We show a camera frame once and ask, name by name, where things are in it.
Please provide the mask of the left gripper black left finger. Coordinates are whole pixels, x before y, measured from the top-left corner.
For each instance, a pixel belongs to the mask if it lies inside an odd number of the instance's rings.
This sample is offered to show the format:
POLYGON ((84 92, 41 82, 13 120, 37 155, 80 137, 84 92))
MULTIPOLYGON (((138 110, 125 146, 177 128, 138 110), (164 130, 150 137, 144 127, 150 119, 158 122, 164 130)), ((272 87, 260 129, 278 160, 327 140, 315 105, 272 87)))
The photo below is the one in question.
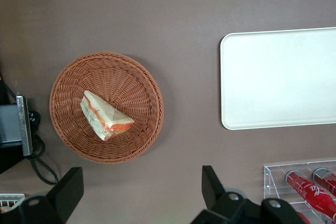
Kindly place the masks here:
POLYGON ((5 213, 5 223, 66 223, 83 194, 83 170, 73 167, 47 194, 29 197, 5 213))

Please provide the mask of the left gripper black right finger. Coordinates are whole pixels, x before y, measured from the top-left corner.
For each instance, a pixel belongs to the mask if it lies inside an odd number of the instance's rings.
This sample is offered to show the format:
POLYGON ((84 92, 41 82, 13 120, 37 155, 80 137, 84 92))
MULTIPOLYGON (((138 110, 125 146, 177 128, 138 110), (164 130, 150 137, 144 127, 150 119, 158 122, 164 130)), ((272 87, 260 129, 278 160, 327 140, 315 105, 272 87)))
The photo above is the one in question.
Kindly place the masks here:
POLYGON ((263 223, 261 208, 237 189, 225 189, 211 166, 202 167, 206 209, 192 223, 263 223))

